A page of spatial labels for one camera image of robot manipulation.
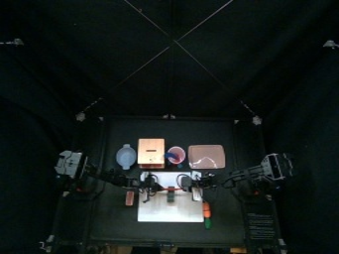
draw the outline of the orange object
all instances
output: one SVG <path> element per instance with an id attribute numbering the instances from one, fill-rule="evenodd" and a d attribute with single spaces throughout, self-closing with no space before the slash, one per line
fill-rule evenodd
<path id="1" fill-rule="evenodd" d="M 124 204 L 127 206 L 132 206 L 132 203 L 134 203 L 134 191 L 128 191 L 126 193 L 126 202 L 124 202 Z"/>
<path id="2" fill-rule="evenodd" d="M 204 211 L 204 217 L 211 218 L 211 209 L 210 209 L 210 204 L 207 202 L 203 202 L 203 211 Z"/>
<path id="3" fill-rule="evenodd" d="M 140 169 L 164 169 L 164 139 L 139 139 L 138 164 Z"/>

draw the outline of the black enclosure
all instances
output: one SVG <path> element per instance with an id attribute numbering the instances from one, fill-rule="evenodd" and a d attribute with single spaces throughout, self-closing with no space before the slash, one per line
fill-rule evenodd
<path id="1" fill-rule="evenodd" d="M 338 25 L 337 0 L 3 0 L 0 252 L 42 252 L 54 166 L 84 126 L 167 115 L 262 119 L 266 152 L 295 156 L 277 197 L 289 249 L 338 253 Z"/>

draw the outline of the pink object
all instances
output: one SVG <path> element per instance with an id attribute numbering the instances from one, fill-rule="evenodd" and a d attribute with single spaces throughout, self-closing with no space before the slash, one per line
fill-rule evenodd
<path id="1" fill-rule="evenodd" d="M 170 150 L 168 150 L 168 153 L 174 154 L 178 159 L 175 158 L 168 158 L 168 161 L 172 163 L 172 164 L 180 164 L 183 163 L 183 161 L 186 160 L 186 151 L 182 147 L 171 147 Z"/>
<path id="2" fill-rule="evenodd" d="M 226 152 L 222 145 L 188 147 L 191 169 L 222 169 L 226 167 Z"/>

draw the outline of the table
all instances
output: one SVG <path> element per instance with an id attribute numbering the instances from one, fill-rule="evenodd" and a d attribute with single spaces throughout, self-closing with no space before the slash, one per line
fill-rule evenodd
<path id="1" fill-rule="evenodd" d="M 186 152 L 191 145 L 223 145 L 226 168 L 208 170 L 219 182 L 229 171 L 258 165 L 265 157 L 261 126 L 254 125 L 251 119 L 103 117 L 82 124 L 74 149 L 83 150 L 102 170 L 120 169 L 115 154 L 123 144 L 138 150 L 139 138 L 164 138 L 166 149 L 180 146 Z M 191 171 L 187 159 L 180 170 L 172 167 L 167 166 L 164 171 Z M 138 165 L 126 173 L 138 177 Z M 215 248 L 242 247 L 246 244 L 242 208 L 230 190 L 218 188 L 216 191 L 204 191 L 212 211 L 210 230 L 199 222 L 138 222 L 138 197 L 135 205 L 127 207 L 126 190 L 103 182 L 96 183 L 96 193 L 99 195 L 87 201 L 68 197 L 68 204 L 63 205 L 63 210 L 68 212 L 60 212 L 58 220 L 64 225 L 55 228 L 59 244 L 74 241 L 80 246 L 119 244 Z M 76 222 L 76 215 L 70 217 L 70 214 L 78 213 L 83 215 L 83 224 Z M 79 228 L 71 229 L 75 223 Z"/>

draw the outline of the black wall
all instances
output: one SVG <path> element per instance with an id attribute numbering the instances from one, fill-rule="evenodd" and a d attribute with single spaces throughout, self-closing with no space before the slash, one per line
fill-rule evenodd
<path id="1" fill-rule="evenodd" d="M 282 233 L 298 253 L 338 253 L 339 51 L 325 54 L 266 118 L 271 152 L 295 156 L 278 199 Z"/>

